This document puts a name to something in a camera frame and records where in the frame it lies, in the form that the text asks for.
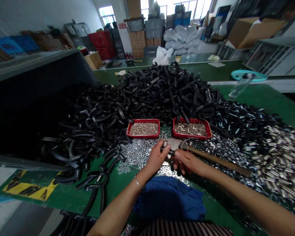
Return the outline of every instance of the small red sign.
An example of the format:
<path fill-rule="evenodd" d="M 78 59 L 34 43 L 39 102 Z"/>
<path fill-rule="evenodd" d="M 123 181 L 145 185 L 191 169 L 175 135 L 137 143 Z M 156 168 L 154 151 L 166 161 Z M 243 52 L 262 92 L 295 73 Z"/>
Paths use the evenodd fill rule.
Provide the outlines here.
<path fill-rule="evenodd" d="M 126 23 L 120 23 L 119 24 L 119 29 L 125 29 L 125 28 L 127 28 Z"/>

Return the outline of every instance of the hand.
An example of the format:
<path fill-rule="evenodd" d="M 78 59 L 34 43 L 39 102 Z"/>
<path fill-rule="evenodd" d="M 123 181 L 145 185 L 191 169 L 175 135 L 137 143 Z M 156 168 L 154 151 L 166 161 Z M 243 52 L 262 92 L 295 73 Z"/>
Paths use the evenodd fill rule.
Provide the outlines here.
<path fill-rule="evenodd" d="M 215 168 L 205 164 L 199 158 L 192 155 L 190 152 L 186 152 L 182 149 L 175 150 L 175 159 L 174 159 L 174 169 L 177 170 L 177 167 L 181 169 L 182 174 L 185 174 L 187 170 L 188 173 L 193 171 L 199 176 L 208 178 L 210 171 L 213 171 Z"/>
<path fill-rule="evenodd" d="M 160 169 L 166 156 L 168 155 L 168 152 L 170 151 L 170 144 L 168 144 L 167 147 L 165 147 L 164 150 L 161 152 L 161 147 L 163 146 L 163 143 L 164 140 L 160 140 L 152 148 L 150 156 L 147 160 L 147 164 L 144 167 L 144 169 L 146 169 L 151 174 L 151 176 Z"/>

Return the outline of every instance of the silver bracelet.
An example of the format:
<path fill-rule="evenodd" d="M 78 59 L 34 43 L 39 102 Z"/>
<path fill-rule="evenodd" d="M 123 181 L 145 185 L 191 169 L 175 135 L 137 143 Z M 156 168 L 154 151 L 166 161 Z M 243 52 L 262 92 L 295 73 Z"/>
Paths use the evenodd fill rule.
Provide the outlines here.
<path fill-rule="evenodd" d="M 137 182 L 137 185 L 139 185 L 140 188 L 145 189 L 145 186 L 142 187 L 142 186 L 139 184 L 139 182 L 137 181 L 137 174 L 135 174 L 134 179 L 135 179 L 135 181 Z"/>

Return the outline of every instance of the wooden hammer handle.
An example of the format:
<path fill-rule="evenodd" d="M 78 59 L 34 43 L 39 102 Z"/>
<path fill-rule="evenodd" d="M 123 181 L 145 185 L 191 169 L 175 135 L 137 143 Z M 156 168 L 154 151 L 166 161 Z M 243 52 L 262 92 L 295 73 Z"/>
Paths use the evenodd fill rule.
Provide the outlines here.
<path fill-rule="evenodd" d="M 194 154 L 197 154 L 200 157 L 203 157 L 203 158 L 205 158 L 205 159 L 207 159 L 209 161 L 213 161 L 213 162 L 215 162 L 217 164 L 220 164 L 220 165 L 225 166 L 225 167 L 227 167 L 229 169 L 232 169 L 234 171 L 237 171 L 238 173 L 240 173 L 242 175 L 251 177 L 251 172 L 249 170 L 246 170 L 246 169 L 244 169 L 242 167 L 239 167 L 239 166 L 237 166 L 237 165 L 235 165 L 233 163 L 230 163 L 228 161 L 225 161 L 225 160 L 223 160 L 221 158 L 218 158 L 218 157 L 213 156 L 211 154 L 208 154 L 206 152 L 202 152 L 202 151 L 200 151 L 198 149 L 195 149 L 193 147 L 190 147 L 190 146 L 187 147 L 187 150 L 190 151 L 190 152 L 192 152 L 192 153 L 194 153 Z"/>

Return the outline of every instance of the green table surface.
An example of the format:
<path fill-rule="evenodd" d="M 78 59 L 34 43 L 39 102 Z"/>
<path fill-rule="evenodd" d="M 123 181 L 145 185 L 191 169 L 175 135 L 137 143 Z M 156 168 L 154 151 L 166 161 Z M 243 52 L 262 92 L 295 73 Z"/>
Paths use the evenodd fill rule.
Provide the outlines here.
<path fill-rule="evenodd" d="M 221 93 L 227 97 L 231 91 L 231 85 L 215 86 L 219 88 Z M 287 124 L 295 127 L 295 102 L 285 97 L 283 94 L 272 89 L 266 84 L 249 85 L 245 91 L 237 99 L 241 103 L 247 103 L 257 107 L 264 108 L 268 113 L 279 113 L 280 117 Z M 99 170 L 99 165 L 102 163 L 102 158 L 96 159 L 91 164 L 91 170 Z M 108 203 L 110 203 L 125 186 L 132 180 L 136 171 L 118 175 L 116 169 L 109 176 L 107 185 Z M 21 182 L 32 183 L 42 186 L 47 186 L 55 177 L 57 172 L 49 171 L 27 171 L 20 179 Z M 82 180 L 85 179 L 87 173 L 83 173 Z M 8 184 L 13 178 L 12 175 L 3 185 L 0 186 L 0 195 L 16 198 L 22 201 L 31 202 L 34 204 L 67 210 L 70 212 L 82 213 L 86 206 L 90 192 L 84 190 L 77 191 L 75 185 L 58 185 L 50 197 L 45 201 L 38 201 L 26 197 L 11 195 L 2 192 L 4 186 Z M 201 188 L 194 183 L 189 183 L 193 187 L 201 190 Z M 100 194 L 98 194 L 90 216 L 99 216 Z M 250 235 L 249 229 L 242 226 L 240 220 L 235 219 L 218 201 L 211 196 L 203 197 L 203 204 L 207 208 L 206 219 L 213 221 L 217 225 L 230 227 L 235 235 Z"/>
<path fill-rule="evenodd" d="M 208 62 L 203 63 L 188 63 L 181 64 L 181 68 L 185 68 L 190 73 L 193 72 L 194 75 L 200 75 L 200 78 L 203 80 L 207 80 L 209 82 L 212 81 L 230 81 L 232 80 L 230 74 L 234 70 L 238 69 L 247 69 L 242 65 L 242 61 L 224 61 L 225 66 L 223 67 L 214 67 L 208 64 Z M 97 80 L 101 83 L 108 84 L 117 84 L 117 81 L 121 76 L 116 76 L 115 72 L 119 72 L 121 70 L 131 70 L 133 72 L 137 70 L 146 69 L 147 66 L 140 67 L 129 67 L 127 69 L 106 69 L 106 70 L 94 70 L 93 73 Z"/>

